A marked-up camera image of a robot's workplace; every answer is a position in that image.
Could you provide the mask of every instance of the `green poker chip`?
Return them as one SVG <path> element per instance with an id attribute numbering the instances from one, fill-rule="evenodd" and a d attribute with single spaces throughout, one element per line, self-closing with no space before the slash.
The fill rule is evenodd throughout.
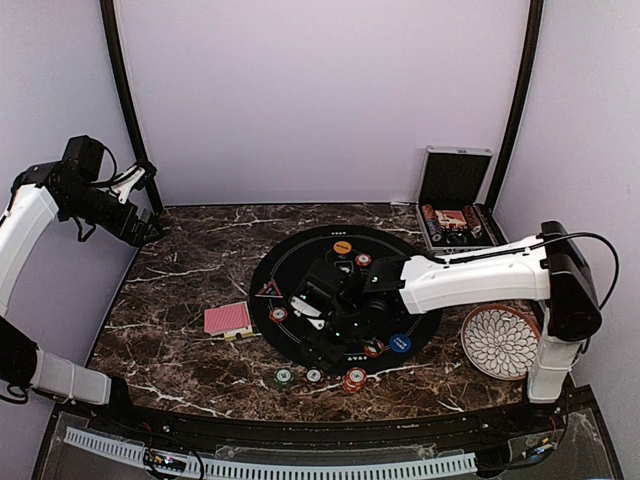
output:
<path id="1" fill-rule="evenodd" d="M 288 368 L 281 368 L 276 371 L 273 376 L 276 386 L 278 388 L 288 388 L 293 385 L 293 381 L 295 380 L 294 373 Z"/>

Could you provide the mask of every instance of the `black frame pole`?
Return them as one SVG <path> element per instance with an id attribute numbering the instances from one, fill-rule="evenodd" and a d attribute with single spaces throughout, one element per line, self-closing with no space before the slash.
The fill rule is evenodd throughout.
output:
<path id="1" fill-rule="evenodd" d="M 485 205 L 493 210 L 498 201 L 502 184 L 507 175 L 509 161 L 513 154 L 513 147 L 518 136 L 522 113 L 527 101 L 527 92 L 529 91 L 529 83 L 531 81 L 531 73 L 533 72 L 533 62 L 536 56 L 536 47 L 538 45 L 538 36 L 540 34 L 540 24 L 542 23 L 542 7 L 544 0 L 531 0 L 529 4 L 529 18 L 527 19 L 527 31 L 524 37 L 524 46 L 522 48 L 522 58 L 520 60 L 520 69 L 518 70 L 518 80 L 513 94 L 513 102 L 511 103 L 511 111 L 507 120 L 507 127 L 502 139 L 500 153 L 496 160 L 496 169 L 491 179 L 491 185 L 487 193 Z"/>
<path id="2" fill-rule="evenodd" d="M 127 71 L 124 64 L 124 56 L 122 54 L 122 46 L 120 44 L 120 36 L 118 34 L 118 22 L 116 20 L 116 11 L 114 0 L 100 0 L 100 9 L 102 10 L 102 24 L 104 26 L 104 35 L 107 39 L 107 47 L 109 49 L 109 58 L 111 59 L 111 69 L 113 70 L 113 79 L 116 82 L 118 97 L 120 98 L 120 107 L 124 121 L 129 132 L 129 139 L 133 148 L 133 153 L 138 163 L 144 165 L 149 163 L 149 157 L 142 141 L 142 133 L 138 123 L 138 117 L 133 106 L 133 97 L 129 88 L 129 80 L 127 79 Z M 160 192 L 155 180 L 151 180 L 147 184 L 147 195 L 153 211 L 157 214 L 163 210 Z"/>

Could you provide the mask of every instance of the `triangle logo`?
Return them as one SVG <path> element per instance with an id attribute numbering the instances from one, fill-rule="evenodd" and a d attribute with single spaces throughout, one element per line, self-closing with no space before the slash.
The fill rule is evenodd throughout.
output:
<path id="1" fill-rule="evenodd" d="M 256 297 L 264 297 L 264 298 L 283 298 L 278 285 L 276 285 L 275 280 L 271 280 L 267 283 L 262 290 L 256 293 Z"/>

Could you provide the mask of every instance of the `poker chip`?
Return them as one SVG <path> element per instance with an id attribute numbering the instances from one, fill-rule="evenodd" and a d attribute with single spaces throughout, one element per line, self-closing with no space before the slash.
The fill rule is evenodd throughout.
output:
<path id="1" fill-rule="evenodd" d="M 366 267 L 371 263 L 371 255 L 367 255 L 366 253 L 361 253 L 356 257 L 356 264 L 359 267 Z"/>
<path id="2" fill-rule="evenodd" d="M 398 333 L 389 340 L 389 347 L 396 353 L 407 353 L 411 349 L 411 339 L 404 333 Z"/>
<path id="3" fill-rule="evenodd" d="M 384 343 L 380 340 L 374 340 L 372 343 L 364 346 L 364 354 L 369 358 L 377 358 L 382 355 L 383 351 Z"/>
<path id="4" fill-rule="evenodd" d="M 344 240 L 340 240 L 333 245 L 333 250 L 338 255 L 346 255 L 351 251 L 353 247 L 349 242 L 345 242 Z"/>
<path id="5" fill-rule="evenodd" d="M 305 380 L 308 384 L 317 387 L 324 380 L 324 375 L 322 374 L 321 370 L 317 368 L 310 368 L 309 370 L 307 370 Z"/>
<path id="6" fill-rule="evenodd" d="M 289 313 L 287 312 L 286 308 L 277 307 L 271 310 L 271 313 L 269 314 L 269 318 L 274 323 L 280 323 L 284 321 L 284 319 L 287 318 L 288 315 Z"/>
<path id="7" fill-rule="evenodd" d="M 349 394 L 358 393 L 367 383 L 367 372 L 355 367 L 349 370 L 342 378 L 342 388 Z"/>
<path id="8" fill-rule="evenodd" d="M 274 380 L 278 388 L 288 388 L 293 385 L 295 375 L 288 368 L 281 368 L 277 370 L 274 375 Z"/>

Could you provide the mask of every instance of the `white cable tray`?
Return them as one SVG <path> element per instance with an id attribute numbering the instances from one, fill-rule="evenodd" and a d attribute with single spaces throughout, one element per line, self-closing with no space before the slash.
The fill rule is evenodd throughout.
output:
<path id="1" fill-rule="evenodd" d="M 143 463 L 145 446 L 131 440 L 118 440 L 95 432 L 68 427 L 64 442 L 111 460 L 149 469 Z M 181 475 L 181 478 L 199 478 L 200 465 L 193 455 L 175 454 L 156 450 L 187 464 L 184 472 L 156 467 L 159 472 Z M 475 454 L 465 453 L 450 457 L 413 462 L 375 465 L 340 466 L 286 466 L 241 463 L 202 457 L 205 479 L 241 480 L 423 480 L 444 478 L 464 473 L 475 473 Z"/>

